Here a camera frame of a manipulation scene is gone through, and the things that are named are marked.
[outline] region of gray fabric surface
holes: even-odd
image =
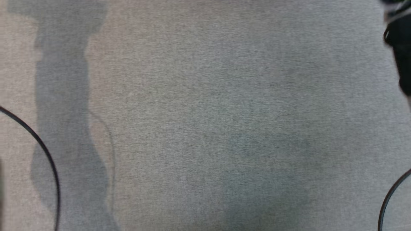
[[[411,167],[377,1],[0,4],[0,104],[56,159],[61,230],[371,231]],[[3,228],[49,230],[46,158],[0,123]]]

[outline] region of black cable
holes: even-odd
[[[411,169],[408,170],[408,172],[404,173],[404,175],[402,175],[395,183],[394,185],[390,188],[390,190],[388,191],[383,205],[381,206],[381,210],[380,210],[380,216],[378,217],[378,231],[382,231],[383,230],[383,220],[384,220],[384,213],[385,210],[387,208],[388,202],[391,198],[391,196],[394,194],[395,190],[398,188],[398,186],[407,178],[411,175]]]
[[[0,106],[0,111],[6,114],[7,116],[9,116],[10,118],[12,118],[13,120],[15,120],[22,127],[24,127],[36,139],[36,141],[42,147],[44,153],[47,156],[48,162],[50,163],[51,169],[53,170],[54,181],[55,181],[55,186],[56,186],[57,201],[56,201],[56,209],[55,209],[56,212],[55,212],[54,230],[57,231],[59,221],[60,221],[61,195],[60,195],[60,181],[58,179],[57,169],[55,167],[53,158],[51,157],[51,154],[48,151],[46,145],[43,143],[42,139],[39,137],[39,135],[37,135],[37,133],[29,125],[27,125],[24,121],[22,121],[22,119],[20,119],[18,116],[14,115],[7,109],[3,108],[2,106]]]

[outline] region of cable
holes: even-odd
[[[408,172],[404,173],[404,175],[402,175],[395,183],[394,185],[390,188],[390,190],[388,191],[383,205],[381,206],[381,210],[380,210],[380,216],[378,217],[378,231],[382,231],[383,230],[383,220],[384,220],[384,213],[385,210],[387,208],[388,202],[391,198],[391,196],[394,194],[395,190],[398,188],[398,186],[407,178],[411,175],[411,169],[408,170]]]
[[[53,158],[51,157],[50,152],[48,151],[46,145],[43,143],[42,139],[37,135],[37,133],[29,126],[27,125],[22,119],[20,119],[18,116],[14,115],[7,109],[3,108],[0,106],[0,111],[12,118],[14,121],[19,123],[22,127],[24,127],[39,143],[39,145],[42,147],[44,153],[47,156],[48,162],[50,163],[51,169],[53,170],[53,175],[54,175],[54,181],[55,181],[55,186],[56,186],[56,212],[55,212],[55,223],[54,223],[54,230],[58,230],[58,225],[60,221],[60,207],[61,207],[61,194],[60,194],[60,181],[58,179],[58,174],[57,174],[57,169],[55,167]]]

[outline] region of wire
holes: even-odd
[[[24,127],[39,143],[41,148],[43,149],[44,153],[47,156],[48,162],[50,163],[51,169],[53,170],[53,175],[54,175],[54,181],[55,181],[55,186],[56,186],[56,212],[55,212],[55,223],[54,223],[54,230],[58,230],[58,225],[60,221],[60,207],[61,207],[61,193],[60,193],[60,181],[58,179],[58,174],[57,174],[57,169],[55,167],[53,158],[51,157],[50,152],[48,151],[46,145],[42,141],[42,139],[37,135],[37,133],[29,126],[27,125],[22,119],[20,119],[18,116],[14,115],[7,109],[3,108],[0,106],[0,111],[12,118],[14,121],[19,123],[22,127]]]
[[[388,191],[383,205],[381,206],[381,210],[380,210],[380,216],[378,217],[378,231],[382,231],[383,230],[383,220],[384,220],[384,213],[385,210],[387,208],[388,202],[391,198],[391,196],[394,194],[395,190],[398,188],[398,186],[407,178],[411,175],[411,169],[408,170],[406,173],[404,173],[404,175],[402,175],[395,183],[394,185],[390,188],[390,190]]]

